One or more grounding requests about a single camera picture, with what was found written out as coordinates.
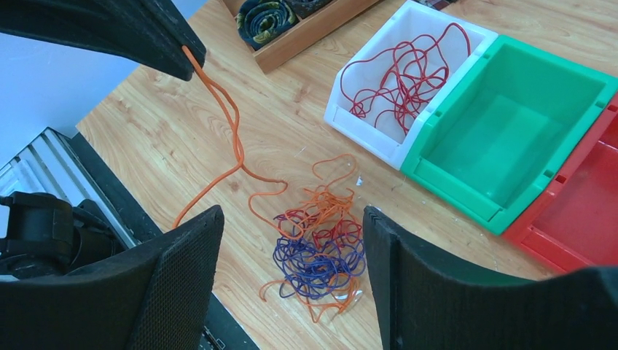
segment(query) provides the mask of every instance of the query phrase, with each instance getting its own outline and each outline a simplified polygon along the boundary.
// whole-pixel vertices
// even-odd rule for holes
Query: green patterned cloth
[[[247,0],[236,16],[238,33],[255,50],[298,23],[292,9],[281,0]]]

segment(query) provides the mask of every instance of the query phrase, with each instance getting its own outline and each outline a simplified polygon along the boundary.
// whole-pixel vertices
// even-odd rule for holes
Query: pile of tangled string
[[[319,163],[313,165],[313,173]],[[362,226],[350,213],[354,191],[346,188],[345,195],[331,191],[335,182],[349,177],[356,170],[356,160],[350,171],[329,184],[314,189],[305,188],[308,196],[301,206],[286,210],[274,218],[281,237],[277,239],[273,260],[283,273],[283,279],[266,283],[259,291],[265,301],[265,290],[279,284],[282,298],[295,296],[305,304],[311,319],[317,323],[325,310],[336,308],[341,314],[358,299],[361,292],[358,277],[366,263],[362,239]],[[332,302],[321,299],[332,296]]]
[[[414,119],[429,104],[450,76],[451,71],[443,54],[444,44],[442,42],[451,28],[459,30],[463,35],[467,46],[466,58],[469,57],[471,47],[468,34],[457,23],[451,23],[446,26],[438,39],[423,34],[412,41],[400,42],[395,47],[389,47],[368,60],[348,64],[341,74],[340,87],[342,94],[352,103],[349,112],[360,119],[375,115],[373,122],[375,128],[378,128],[378,120],[383,115],[391,115],[407,135]],[[447,50],[455,49],[453,42],[449,42]],[[389,62],[379,85],[374,88],[364,87],[358,90],[353,97],[348,95],[344,90],[344,77],[348,69],[361,64],[364,65],[363,71],[374,72],[380,69],[375,64],[378,59],[381,61],[386,59]],[[431,71],[429,71],[430,61],[431,67],[434,67]],[[373,104],[379,98],[387,100],[390,107],[372,112]]]

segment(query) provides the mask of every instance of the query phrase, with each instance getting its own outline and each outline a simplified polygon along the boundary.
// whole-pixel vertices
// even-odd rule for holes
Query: white wall
[[[185,18],[206,0],[173,0]],[[0,168],[46,127],[75,125],[137,68],[124,58],[0,34]]]

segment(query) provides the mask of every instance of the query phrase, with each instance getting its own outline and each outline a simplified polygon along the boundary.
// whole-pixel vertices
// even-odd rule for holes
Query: dark blue cloth
[[[332,0],[286,0],[292,11],[300,17],[307,18]]]
[[[298,23],[289,5],[281,0],[247,0],[236,16],[238,33],[255,50]]]

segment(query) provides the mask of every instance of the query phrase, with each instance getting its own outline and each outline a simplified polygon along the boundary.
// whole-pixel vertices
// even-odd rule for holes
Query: wooden table
[[[191,18],[209,49],[206,71],[229,90],[243,113],[240,137],[247,165],[292,184],[276,199],[257,200],[257,210],[272,217],[292,207],[301,187],[316,184],[312,163],[352,152],[364,179],[354,187],[356,214],[372,204],[464,259],[530,279],[551,276],[322,122],[337,70],[403,2],[383,0],[267,76],[220,0],[210,0]],[[618,76],[618,3],[613,0],[460,0],[445,11]],[[141,67],[79,129],[163,230],[202,187],[234,164],[230,129],[198,79],[186,83]],[[342,315],[333,318],[330,310],[319,324],[312,324],[305,307],[280,299],[274,289],[267,303],[257,297],[262,284],[281,278],[271,257],[278,234],[251,215],[246,200],[275,189],[236,173],[189,212],[193,216],[219,203],[227,218],[214,293],[263,349],[379,349],[366,276],[364,297]]]

